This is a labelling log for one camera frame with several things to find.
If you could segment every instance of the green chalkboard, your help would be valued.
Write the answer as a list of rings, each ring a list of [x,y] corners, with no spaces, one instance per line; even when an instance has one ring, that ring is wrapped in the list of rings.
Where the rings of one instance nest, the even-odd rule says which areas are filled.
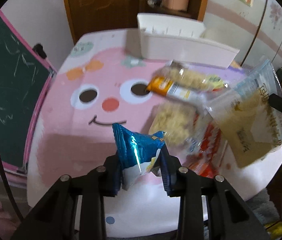
[[[51,71],[22,44],[0,17],[0,153],[25,166],[24,152],[35,105]]]

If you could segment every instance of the cartoon eye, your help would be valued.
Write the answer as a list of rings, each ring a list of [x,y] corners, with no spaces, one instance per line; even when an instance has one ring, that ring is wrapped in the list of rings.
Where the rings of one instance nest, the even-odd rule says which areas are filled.
[[[148,83],[144,79],[130,79],[121,85],[120,95],[130,104],[142,104],[152,96],[152,93],[146,90]]]
[[[70,98],[71,105],[78,110],[91,107],[99,96],[99,89],[92,84],[84,84],[76,89]]]

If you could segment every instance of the silver bolt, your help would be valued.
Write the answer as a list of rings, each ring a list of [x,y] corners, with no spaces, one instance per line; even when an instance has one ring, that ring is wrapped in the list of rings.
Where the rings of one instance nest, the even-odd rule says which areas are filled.
[[[62,182],[68,181],[69,179],[70,179],[70,176],[67,175],[67,174],[64,174],[64,175],[62,175],[62,176],[60,177],[60,180],[61,180]]]
[[[223,182],[224,181],[224,177],[222,175],[216,175],[215,176],[216,181],[218,182]]]
[[[179,168],[179,172],[181,172],[181,173],[187,173],[187,172],[188,172],[188,168],[187,168],[187,167],[180,167],[180,168]]]
[[[99,166],[97,168],[97,172],[105,172],[105,170],[106,170],[105,166]]]

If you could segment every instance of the white plastic bin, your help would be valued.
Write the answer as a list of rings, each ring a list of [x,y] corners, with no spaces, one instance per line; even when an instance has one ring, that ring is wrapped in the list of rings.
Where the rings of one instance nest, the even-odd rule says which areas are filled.
[[[228,68],[240,51],[216,41],[200,38],[202,22],[163,14],[137,16],[142,57],[178,60]]]

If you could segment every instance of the blue snack package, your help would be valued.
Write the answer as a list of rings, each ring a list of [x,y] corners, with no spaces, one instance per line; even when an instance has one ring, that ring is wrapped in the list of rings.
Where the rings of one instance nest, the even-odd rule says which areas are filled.
[[[128,190],[135,180],[149,173],[165,144],[163,131],[153,135],[131,132],[118,123],[112,124],[122,169],[122,188]]]

